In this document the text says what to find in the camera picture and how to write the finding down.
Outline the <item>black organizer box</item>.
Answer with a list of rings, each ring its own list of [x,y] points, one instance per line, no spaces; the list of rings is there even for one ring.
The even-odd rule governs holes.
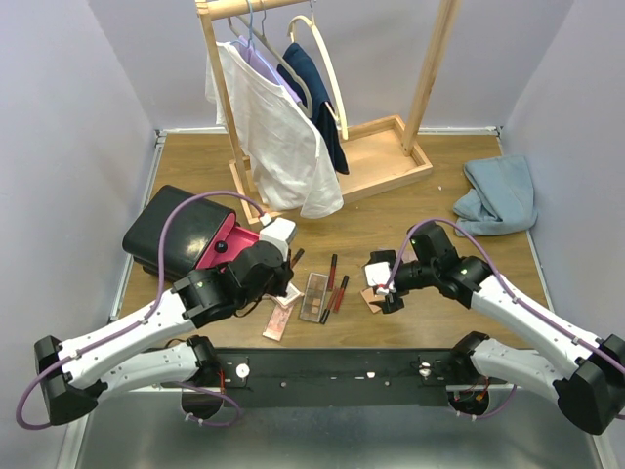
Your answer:
[[[167,219],[189,192],[167,185],[162,187],[122,239],[123,250],[133,256],[150,274],[158,274],[158,248],[164,238],[164,276],[176,281],[196,270],[195,264],[223,223],[236,222],[235,212],[202,198]]]

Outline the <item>pink drawer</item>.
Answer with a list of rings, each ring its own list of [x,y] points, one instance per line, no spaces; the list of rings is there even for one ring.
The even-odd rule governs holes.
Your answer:
[[[238,254],[259,240],[255,232],[242,228],[237,222],[223,223],[195,264],[197,269],[211,268],[234,260]]]

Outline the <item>rose gold square compact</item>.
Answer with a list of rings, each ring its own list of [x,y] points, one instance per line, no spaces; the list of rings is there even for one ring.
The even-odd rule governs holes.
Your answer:
[[[384,295],[376,295],[372,288],[364,288],[360,291],[360,296],[372,314],[382,312],[381,305],[385,302]]]

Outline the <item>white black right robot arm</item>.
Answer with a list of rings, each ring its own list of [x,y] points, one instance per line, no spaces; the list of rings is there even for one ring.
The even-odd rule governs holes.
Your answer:
[[[446,234],[444,219],[411,227],[402,248],[415,260],[405,263],[400,251],[373,251],[364,267],[368,287],[383,313],[402,309],[412,290],[432,287],[502,323],[529,344],[518,350],[486,334],[472,332],[449,359],[451,375],[469,383],[497,378],[554,403],[578,429],[600,435],[624,417],[624,341],[602,338],[559,317],[516,288],[485,253],[461,256]]]

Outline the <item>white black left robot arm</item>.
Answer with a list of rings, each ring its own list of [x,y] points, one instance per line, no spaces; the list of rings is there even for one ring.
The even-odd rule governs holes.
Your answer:
[[[36,384],[50,425],[77,420],[100,400],[147,385],[209,384],[217,364],[206,343],[187,342],[164,352],[152,345],[226,320],[266,294],[283,296],[292,277],[289,247],[259,240],[230,262],[190,272],[152,304],[96,331],[67,340],[39,339]]]

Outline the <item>dark red lip liner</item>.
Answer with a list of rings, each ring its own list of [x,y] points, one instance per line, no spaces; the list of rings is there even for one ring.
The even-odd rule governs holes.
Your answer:
[[[305,249],[304,248],[299,248],[297,250],[297,252],[293,255],[293,257],[291,258],[291,262],[290,262],[290,266],[292,268],[294,268],[297,263],[301,260],[301,258],[303,257],[305,253]]]

